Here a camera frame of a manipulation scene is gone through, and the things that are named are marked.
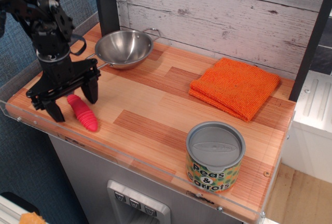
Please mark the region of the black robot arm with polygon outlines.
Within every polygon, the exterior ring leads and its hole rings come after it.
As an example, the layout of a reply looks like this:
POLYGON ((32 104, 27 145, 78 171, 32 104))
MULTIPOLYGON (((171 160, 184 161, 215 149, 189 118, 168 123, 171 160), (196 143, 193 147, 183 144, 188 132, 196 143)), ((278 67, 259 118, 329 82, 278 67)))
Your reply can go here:
POLYGON ((60 0, 1 0, 1 34, 5 31, 6 14, 20 23, 31 39, 43 74, 26 96, 35 109, 46 110, 56 121, 64 117, 56 100, 81 88, 87 100, 98 100, 97 59, 73 62, 70 42, 73 20, 60 5, 60 0))

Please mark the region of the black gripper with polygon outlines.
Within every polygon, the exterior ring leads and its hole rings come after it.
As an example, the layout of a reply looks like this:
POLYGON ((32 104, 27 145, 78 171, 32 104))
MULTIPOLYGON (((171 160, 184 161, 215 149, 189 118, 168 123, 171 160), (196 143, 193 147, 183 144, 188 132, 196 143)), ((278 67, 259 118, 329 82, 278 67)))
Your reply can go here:
POLYGON ((101 75, 97 59, 73 62, 70 56, 57 62, 41 62, 43 73, 26 93, 35 109, 46 110, 55 122, 64 122, 64 116, 56 100, 81 88, 92 104, 98 100, 98 79, 101 75))

